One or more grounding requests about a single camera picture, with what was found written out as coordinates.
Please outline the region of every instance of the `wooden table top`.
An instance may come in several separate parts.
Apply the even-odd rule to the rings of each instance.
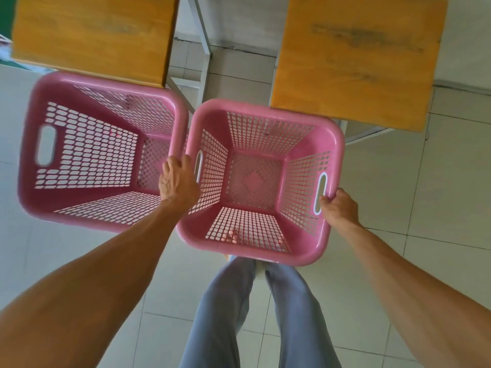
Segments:
[[[18,0],[15,60],[162,87],[179,0]]]
[[[447,0],[290,0],[272,107],[423,130]]]

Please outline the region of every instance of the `basket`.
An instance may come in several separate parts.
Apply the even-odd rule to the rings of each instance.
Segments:
[[[50,73],[30,96],[18,193],[31,215],[121,232],[160,202],[168,154],[180,155],[188,112],[181,98],[74,73]]]
[[[304,266],[326,249],[344,136],[330,119],[223,99],[194,113],[186,153],[201,187],[178,224],[204,250]]]

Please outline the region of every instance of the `leg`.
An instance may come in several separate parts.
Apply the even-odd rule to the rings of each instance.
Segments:
[[[234,258],[208,286],[198,306],[181,368],[239,368],[236,335],[249,311],[256,261]]]
[[[266,279],[281,334],[280,368],[341,368],[321,306],[293,267],[268,263]]]

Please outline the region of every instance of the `mesh pattern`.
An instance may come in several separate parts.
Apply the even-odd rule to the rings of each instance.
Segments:
[[[290,253],[276,218],[247,210],[223,207],[206,239]]]
[[[230,134],[235,148],[287,154],[314,126],[262,119],[227,112]]]
[[[159,176],[162,173],[162,162],[169,154],[170,141],[147,138],[141,154],[138,186],[159,190]]]
[[[160,201],[160,196],[142,192],[128,192],[56,210],[55,213],[132,225],[153,211]]]
[[[35,188],[129,186],[138,136],[49,102],[46,123],[64,128],[59,169],[38,169]]]
[[[174,114],[160,98],[75,86],[144,133],[172,135]]]
[[[278,195],[281,161],[235,154],[227,185],[231,203],[273,209]]]
[[[291,160],[286,166],[280,214],[314,235],[322,222],[313,213],[316,176],[328,168],[329,151]]]
[[[225,176],[228,150],[206,130],[203,130],[201,136],[201,149],[204,158],[201,167],[201,196],[189,211],[190,214],[220,201]]]

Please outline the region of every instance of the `basket handle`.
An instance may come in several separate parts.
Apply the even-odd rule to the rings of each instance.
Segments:
[[[199,184],[199,179],[201,178],[201,171],[203,169],[203,150],[199,150],[196,155],[196,163],[194,165],[194,176],[196,177],[196,182]]]
[[[328,175],[326,172],[322,172],[319,175],[319,180],[317,181],[317,191],[315,194],[315,202],[314,202],[314,214],[321,214],[321,197],[326,194],[326,188],[328,186]]]
[[[49,124],[39,127],[34,159],[38,166],[48,167],[54,160],[54,150],[57,142],[57,129]]]

